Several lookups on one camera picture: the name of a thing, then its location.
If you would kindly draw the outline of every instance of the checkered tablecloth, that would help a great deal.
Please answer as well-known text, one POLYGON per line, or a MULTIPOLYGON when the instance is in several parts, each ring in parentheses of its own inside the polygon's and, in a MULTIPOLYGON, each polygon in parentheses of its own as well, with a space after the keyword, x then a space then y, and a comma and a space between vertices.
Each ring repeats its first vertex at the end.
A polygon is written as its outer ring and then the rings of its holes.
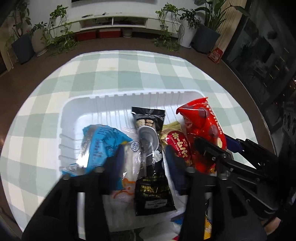
MULTIPOLYGON (((57 123, 64 103, 78 95, 143 89, 199 90, 209 97, 224 133, 257 142, 247 114, 234 98, 184 59, 143 51, 79 55, 33 91, 13 120, 4 143, 0 174, 7 201, 22 230, 58 179, 57 123)), ((246 163, 240 155, 234 158, 246 163)))

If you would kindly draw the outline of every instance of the wall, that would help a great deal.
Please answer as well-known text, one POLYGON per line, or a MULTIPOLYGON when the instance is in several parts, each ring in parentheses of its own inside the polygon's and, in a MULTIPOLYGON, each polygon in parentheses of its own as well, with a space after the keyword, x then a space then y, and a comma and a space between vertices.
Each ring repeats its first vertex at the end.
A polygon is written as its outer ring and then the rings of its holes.
POLYGON ((41 21, 48 22, 49 14, 56 9, 57 5, 68 6, 67 18, 77 19, 84 15, 99 15, 104 12, 127 12, 127 13, 147 13, 155 14, 156 10, 160 10, 167 2, 178 8, 195 9, 197 6, 194 0, 82 0, 71 3, 71 0, 27 0, 30 4, 30 18, 32 25, 41 21))

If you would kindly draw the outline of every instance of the floor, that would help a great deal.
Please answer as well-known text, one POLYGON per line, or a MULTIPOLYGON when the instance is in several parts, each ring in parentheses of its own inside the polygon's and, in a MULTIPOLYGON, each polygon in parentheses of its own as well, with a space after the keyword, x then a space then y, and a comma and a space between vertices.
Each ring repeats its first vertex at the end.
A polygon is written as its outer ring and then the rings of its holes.
MULTIPOLYGON (((33 57, 29 62, 23 65, 16 64, 14 69, 1 76, 0 152, 8 129, 18 110, 31 92, 45 78, 61 65, 79 54, 102 50, 144 50, 179 56, 188 60, 216 80, 236 99, 249 116, 258 143, 266 149, 273 151, 269 133, 264 125, 259 110, 241 82, 223 62, 214 64, 206 55, 197 53, 193 49, 181 48, 177 52, 170 52, 163 47, 155 47, 152 39, 132 37, 82 41, 78 44, 76 50, 57 56, 50 56, 49 52, 47 52, 40 57, 33 57)), ((12 216, 1 183, 0 207, 2 207, 8 215, 12 216)))

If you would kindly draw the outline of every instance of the red box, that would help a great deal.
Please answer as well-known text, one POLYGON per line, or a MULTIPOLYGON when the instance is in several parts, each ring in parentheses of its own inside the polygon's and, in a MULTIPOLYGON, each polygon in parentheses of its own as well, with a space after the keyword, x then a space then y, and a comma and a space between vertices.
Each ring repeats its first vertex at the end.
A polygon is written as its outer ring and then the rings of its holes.
POLYGON ((82 33, 76 33, 77 41, 89 40, 96 38, 96 31, 87 31, 82 33))
POLYGON ((98 31, 99 38, 118 38, 121 36, 120 28, 113 28, 113 29, 100 29, 98 31))

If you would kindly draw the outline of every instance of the red packaging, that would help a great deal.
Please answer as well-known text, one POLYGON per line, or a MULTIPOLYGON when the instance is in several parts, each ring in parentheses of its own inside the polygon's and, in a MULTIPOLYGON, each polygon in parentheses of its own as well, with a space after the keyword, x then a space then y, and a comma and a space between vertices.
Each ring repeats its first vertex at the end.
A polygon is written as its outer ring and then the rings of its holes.
POLYGON ((226 150, 226 139, 215 117, 207 98, 193 100, 181 107, 176 111, 180 113, 185 121, 187 138, 190 145, 192 161, 195 168, 200 172, 207 173, 214 163, 206 160, 203 155, 194 150, 194 139, 200 136, 209 142, 217 145, 218 147, 226 150))
POLYGON ((163 125, 160 140, 163 145, 171 145, 176 155, 182 157, 188 166, 192 165, 189 142, 182 132, 179 122, 175 121, 168 125, 163 125))
POLYGON ((223 51, 219 48, 215 48, 210 54, 208 55, 208 58, 213 61, 215 64, 220 62, 220 59, 222 58, 223 51))

